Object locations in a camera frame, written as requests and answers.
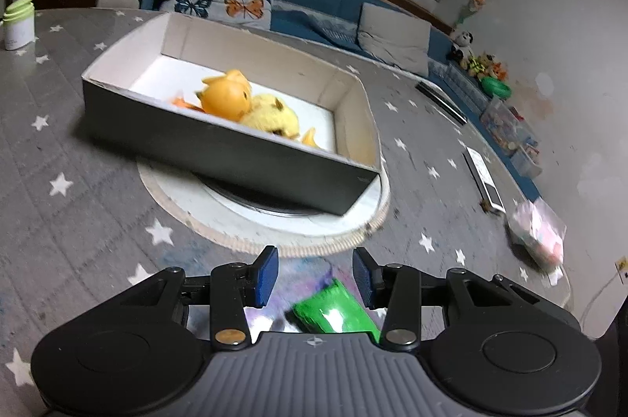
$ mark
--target green bowl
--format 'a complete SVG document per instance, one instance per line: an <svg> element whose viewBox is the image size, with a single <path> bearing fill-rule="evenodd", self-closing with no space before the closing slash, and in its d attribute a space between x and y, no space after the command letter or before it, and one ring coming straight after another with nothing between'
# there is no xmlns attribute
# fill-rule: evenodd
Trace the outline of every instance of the green bowl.
<svg viewBox="0 0 628 417"><path fill-rule="evenodd" d="M510 87L493 77L482 79L482 89L489 96L497 96L502 99L508 99L513 94Z"/></svg>

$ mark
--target cardboard box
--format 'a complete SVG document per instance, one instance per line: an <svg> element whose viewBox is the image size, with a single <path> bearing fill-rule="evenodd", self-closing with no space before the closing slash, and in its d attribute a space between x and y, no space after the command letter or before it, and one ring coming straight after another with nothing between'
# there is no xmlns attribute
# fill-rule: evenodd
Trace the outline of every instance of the cardboard box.
<svg viewBox="0 0 628 417"><path fill-rule="evenodd" d="M202 112L200 79L237 68L253 95L284 98L316 149ZM333 214L344 214L381 169L379 134L360 80L247 30L168 13L104 52L83 74L91 134L147 157Z"/></svg>

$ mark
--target orange toy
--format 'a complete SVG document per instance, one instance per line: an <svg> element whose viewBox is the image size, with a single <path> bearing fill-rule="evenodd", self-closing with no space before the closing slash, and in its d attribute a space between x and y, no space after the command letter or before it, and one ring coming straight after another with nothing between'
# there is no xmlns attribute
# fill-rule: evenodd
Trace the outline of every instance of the orange toy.
<svg viewBox="0 0 628 417"><path fill-rule="evenodd" d="M176 105L177 107L189 108L190 110L198 110L199 112L205 112L200 107L197 107L196 105L188 103L187 101L185 101L180 96L177 96L176 98L173 98L172 101L170 101L170 103L172 103L172 105Z"/></svg>
<svg viewBox="0 0 628 417"><path fill-rule="evenodd" d="M206 79L205 89L197 91L196 95L206 113L230 121L237 122L250 111L250 85L245 85L238 77L225 75Z"/></svg>
<svg viewBox="0 0 628 417"><path fill-rule="evenodd" d="M224 76L222 77L207 77L203 79L203 84L210 84L211 82L213 82L216 79L219 78L226 78L227 80L232 80L233 82L238 82L240 84L242 84L244 87L246 87L247 91L250 94L250 84L249 81L246 79L246 77L244 75L242 75L242 72L238 69L231 69L228 71L225 71Z"/></svg>

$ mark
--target panda plush toy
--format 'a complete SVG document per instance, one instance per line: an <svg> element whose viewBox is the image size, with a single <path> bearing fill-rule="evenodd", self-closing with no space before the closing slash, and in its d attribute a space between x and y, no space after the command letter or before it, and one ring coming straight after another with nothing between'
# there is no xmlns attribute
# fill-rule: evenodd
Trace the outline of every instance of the panda plush toy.
<svg viewBox="0 0 628 417"><path fill-rule="evenodd" d="M473 34L467 30L462 31L453 39L451 49L447 54L447 60L454 60L460 64L463 59L472 57L471 43L473 43Z"/></svg>

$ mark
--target green plastic bag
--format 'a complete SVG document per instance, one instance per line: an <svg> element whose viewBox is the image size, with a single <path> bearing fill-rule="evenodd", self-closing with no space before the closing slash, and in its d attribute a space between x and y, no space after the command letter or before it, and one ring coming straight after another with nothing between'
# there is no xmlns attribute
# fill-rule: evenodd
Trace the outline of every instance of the green plastic bag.
<svg viewBox="0 0 628 417"><path fill-rule="evenodd" d="M342 282L332 284L292 307L306 327L316 333L370 332L379 341L379 330Z"/></svg>

